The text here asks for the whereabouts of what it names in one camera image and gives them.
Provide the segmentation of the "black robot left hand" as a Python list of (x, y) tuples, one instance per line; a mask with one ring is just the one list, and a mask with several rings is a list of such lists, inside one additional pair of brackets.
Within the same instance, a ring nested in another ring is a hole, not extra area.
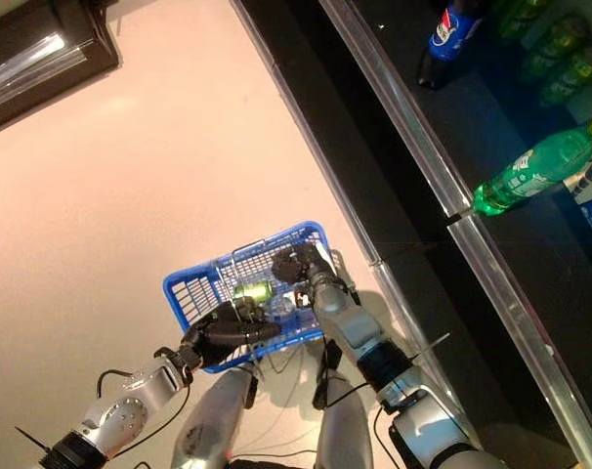
[(189, 368), (206, 368), (225, 360), (242, 345), (278, 336), (281, 326), (267, 320), (252, 297), (224, 302), (194, 322), (181, 340), (178, 354)]

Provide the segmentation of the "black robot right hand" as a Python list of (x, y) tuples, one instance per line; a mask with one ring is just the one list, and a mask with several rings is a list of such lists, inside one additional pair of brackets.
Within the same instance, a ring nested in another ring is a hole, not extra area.
[(337, 280), (330, 264), (321, 256), (312, 243), (288, 246), (272, 258), (274, 277), (288, 284), (306, 282), (311, 286), (333, 283)]

